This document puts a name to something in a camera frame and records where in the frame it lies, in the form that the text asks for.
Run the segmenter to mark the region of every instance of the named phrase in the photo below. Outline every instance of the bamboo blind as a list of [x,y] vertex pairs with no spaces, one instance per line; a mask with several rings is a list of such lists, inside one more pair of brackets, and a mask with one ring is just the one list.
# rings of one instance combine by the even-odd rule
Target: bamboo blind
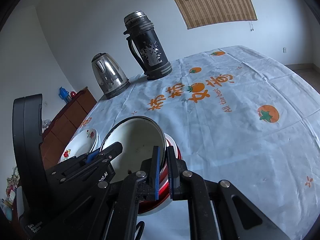
[[175,0],[175,2],[188,29],[222,22],[257,20],[251,0]]

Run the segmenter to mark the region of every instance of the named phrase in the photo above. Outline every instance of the metal bolt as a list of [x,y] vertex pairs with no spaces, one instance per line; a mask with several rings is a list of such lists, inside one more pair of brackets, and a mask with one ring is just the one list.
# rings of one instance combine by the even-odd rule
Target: metal bolt
[[220,181],[220,185],[223,187],[230,187],[230,182],[227,180]]
[[108,182],[106,182],[106,181],[100,181],[99,183],[98,183],[98,187],[99,188],[106,188],[106,187],[108,187]]
[[139,177],[139,178],[143,178],[143,177],[146,176],[146,173],[145,173],[144,171],[137,171],[136,175],[137,175],[137,177]]
[[192,172],[191,171],[184,171],[182,173],[182,175],[185,176],[185,177],[191,177],[192,176]]

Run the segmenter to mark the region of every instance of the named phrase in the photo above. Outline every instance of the blue bottle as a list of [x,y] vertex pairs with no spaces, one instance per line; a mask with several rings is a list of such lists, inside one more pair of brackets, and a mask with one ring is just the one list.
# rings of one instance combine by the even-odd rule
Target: blue bottle
[[60,87],[59,91],[59,97],[63,99],[66,102],[66,104],[72,100],[71,96],[69,95],[69,92],[65,90],[63,87]]

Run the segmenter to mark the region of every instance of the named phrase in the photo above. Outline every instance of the white tablecloth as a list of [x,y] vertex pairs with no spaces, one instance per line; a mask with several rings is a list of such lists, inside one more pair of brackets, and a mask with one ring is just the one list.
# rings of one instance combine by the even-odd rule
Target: white tablecloth
[[[229,180],[291,239],[303,238],[320,213],[320,95],[243,46],[178,59],[172,69],[155,81],[138,75],[121,95],[102,97],[76,134],[93,127],[103,139],[124,118],[150,117],[189,170]],[[141,219],[142,239],[189,239],[186,201]]]

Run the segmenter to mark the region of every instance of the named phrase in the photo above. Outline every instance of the reddish brown cabinet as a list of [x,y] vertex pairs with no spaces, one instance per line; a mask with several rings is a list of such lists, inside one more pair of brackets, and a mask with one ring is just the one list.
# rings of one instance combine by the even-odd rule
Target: reddish brown cabinet
[[63,150],[96,103],[86,87],[79,91],[52,120],[42,135],[43,143],[40,146],[45,169],[58,163]]

